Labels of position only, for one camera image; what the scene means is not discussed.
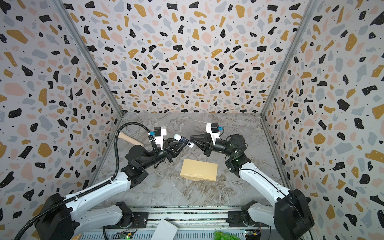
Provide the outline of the yellow paper envelope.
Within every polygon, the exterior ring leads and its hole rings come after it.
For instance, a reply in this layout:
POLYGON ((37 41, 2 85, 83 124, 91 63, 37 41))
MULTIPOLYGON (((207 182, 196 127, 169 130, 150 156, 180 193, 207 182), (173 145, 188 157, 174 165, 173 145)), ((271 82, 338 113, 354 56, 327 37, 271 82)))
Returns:
POLYGON ((184 159, 180 176, 192 181, 217 180, 218 165, 214 163, 184 159))

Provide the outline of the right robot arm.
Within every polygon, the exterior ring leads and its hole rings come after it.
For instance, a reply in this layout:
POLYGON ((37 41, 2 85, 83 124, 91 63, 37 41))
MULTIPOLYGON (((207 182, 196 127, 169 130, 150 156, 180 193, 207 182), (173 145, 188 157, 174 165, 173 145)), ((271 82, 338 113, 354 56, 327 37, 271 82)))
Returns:
POLYGON ((311 232, 315 221, 305 195, 298 189, 290 190, 264 174, 248 158, 244 137, 236 134, 226 140, 213 139, 211 134, 194 135, 190 138, 206 156, 211 152, 226 156, 225 164, 230 172, 248 182, 270 203, 262 205, 251 201, 242 207, 243 224, 254 226, 263 223, 274 227, 285 240, 298 240, 311 232))

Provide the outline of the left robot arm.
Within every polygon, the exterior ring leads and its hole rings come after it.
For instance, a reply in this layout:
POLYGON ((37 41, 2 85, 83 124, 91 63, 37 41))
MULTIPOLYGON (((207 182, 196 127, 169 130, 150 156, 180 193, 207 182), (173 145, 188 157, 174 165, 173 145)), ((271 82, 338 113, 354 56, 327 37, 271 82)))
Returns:
POLYGON ((140 145, 133 146, 125 158, 128 165, 122 168, 114 180, 107 179, 74 194, 62 197, 59 193, 50 196, 37 218, 35 228, 42 240, 69 240, 89 230, 133 223, 133 213, 123 202, 111 207, 92 210, 92 207, 119 193, 139 185, 147 176, 147 168, 157 167, 168 160, 172 162, 188 145, 187 140, 167 139, 163 149, 147 151, 140 145))

